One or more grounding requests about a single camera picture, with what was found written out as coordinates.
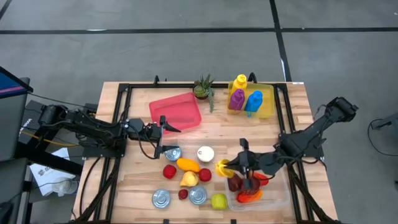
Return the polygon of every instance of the small succulent plant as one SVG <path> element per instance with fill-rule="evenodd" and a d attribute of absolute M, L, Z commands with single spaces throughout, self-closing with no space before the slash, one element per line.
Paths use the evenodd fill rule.
<path fill-rule="evenodd" d="M 214 79 L 210 81 L 210 74 L 207 75 L 206 79 L 203 76 L 200 77 L 200 80 L 194 82 L 195 87 L 193 89 L 193 94 L 199 98 L 208 98 L 210 104 L 210 113 L 214 110 L 214 90 L 211 87 L 211 84 L 214 82 Z"/>

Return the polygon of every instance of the wooden tabletop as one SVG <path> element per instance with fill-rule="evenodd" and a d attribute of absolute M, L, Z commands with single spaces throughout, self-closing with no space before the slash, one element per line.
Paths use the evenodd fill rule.
<path fill-rule="evenodd" d="M 119 82 L 104 83 L 96 118 L 111 122 L 118 85 Z M 304 84 L 287 83 L 287 86 L 296 129 L 304 129 L 313 122 Z M 145 123 L 152 122 L 149 112 L 151 101 L 191 91 L 192 89 L 189 88 L 135 88 L 132 92 L 129 117 L 141 118 Z M 230 209 L 219 211 L 211 208 L 211 196 L 225 193 L 225 179 L 214 173 L 213 163 L 220 159 L 235 158 L 237 153 L 242 150 L 239 145 L 239 138 L 246 138 L 249 141 L 251 151 L 273 151 L 272 145 L 277 142 L 280 133 L 276 114 L 268 119 L 226 114 L 227 95 L 227 89 L 215 89 L 215 110 L 213 113 L 209 111 L 208 101 L 198 100 L 202 117 L 201 124 L 179 134 L 168 134 L 163 139 L 164 144 L 177 143 L 183 150 L 183 157 L 196 161 L 198 161 L 196 151 L 200 146 L 211 146 L 215 150 L 215 158 L 209 164 L 200 164 L 201 167 L 209 168 L 213 174 L 212 180 L 203 185 L 208 194 L 205 204 L 198 206 L 191 204 L 188 199 L 179 200 L 177 193 L 181 189 L 179 182 L 183 171 L 178 170 L 177 175 L 172 180 L 165 179 L 162 175 L 162 169 L 167 164 L 175 165 L 175 163 L 169 162 L 164 155 L 161 155 L 159 160 L 150 160 L 142 154 L 138 142 L 129 141 L 126 154 L 121 160 L 112 223 L 162 223 L 165 218 L 169 219 L 171 223 L 230 223 L 231 219 L 237 219 L 238 223 L 295 223 L 290 192 L 289 202 L 286 205 L 267 210 L 234 212 Z M 282 109 L 285 126 L 289 129 L 283 100 Z M 143 146 L 148 154 L 153 155 L 154 149 L 150 144 L 143 143 Z M 85 162 L 81 182 L 85 180 L 94 161 L 95 159 L 91 158 Z M 103 161 L 104 159 L 101 159 L 97 163 L 89 176 L 83 197 L 83 209 L 90 204 L 98 192 Z M 327 215 L 337 219 L 325 168 L 321 164 L 304 164 L 304 168 L 310 193 Z M 288 182 L 287 174 L 284 173 L 284 170 L 281 170 L 276 178 L 270 181 L 269 191 L 265 190 L 264 195 L 268 195 L 270 199 L 283 198 L 283 175 Z M 82 185 L 79 186 L 73 208 L 75 214 L 78 214 Z M 167 209 L 156 209 L 152 205 L 151 198 L 156 189 L 170 191 L 172 200 Z M 302 196 L 299 195 L 303 218 L 306 218 Z M 105 217 L 107 203 L 108 195 L 105 195 L 101 219 Z"/>

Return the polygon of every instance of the concrete floor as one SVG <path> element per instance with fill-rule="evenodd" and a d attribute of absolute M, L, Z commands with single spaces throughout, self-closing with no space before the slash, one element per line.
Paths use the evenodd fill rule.
<path fill-rule="evenodd" d="M 283 28 L 398 27 L 397 1 L 276 3 Z M 0 30 L 273 25 L 269 2 L 261 0 L 12 0 L 0 20 Z M 398 112 L 398 32 L 283 33 L 283 38 L 292 79 L 305 82 L 314 112 L 336 96 L 359 107 L 352 122 L 324 134 L 339 219 L 396 223 L 398 158 L 374 151 L 366 128 L 370 120 Z M 284 80 L 273 32 L 0 35 L 0 52 L 0 65 L 30 77 L 36 94 L 74 103 L 98 102 L 105 81 L 152 80 L 155 75 L 171 81 L 212 73 L 221 81 L 255 72 L 261 81 Z M 398 154 L 392 132 L 386 128 L 372 137 L 381 150 Z M 67 222 L 73 202 L 73 197 L 51 197 L 34 203 L 31 222 Z"/>

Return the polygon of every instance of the pink tray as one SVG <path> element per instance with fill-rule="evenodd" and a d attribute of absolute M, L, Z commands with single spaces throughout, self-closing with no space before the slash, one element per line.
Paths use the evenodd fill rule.
<path fill-rule="evenodd" d="M 164 115 L 169 125 L 181 131 L 198 126 L 201 122 L 198 103 L 193 93 L 150 102 L 149 110 L 153 122 L 159 123 L 160 116 Z"/>

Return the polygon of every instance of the purple bottle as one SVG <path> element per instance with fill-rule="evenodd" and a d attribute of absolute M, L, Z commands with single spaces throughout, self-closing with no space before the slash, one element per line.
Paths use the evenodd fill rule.
<path fill-rule="evenodd" d="M 244 91 L 242 89 L 237 89 L 231 95 L 231 100 L 229 101 L 228 109 L 241 110 L 243 103 L 244 103 Z"/>

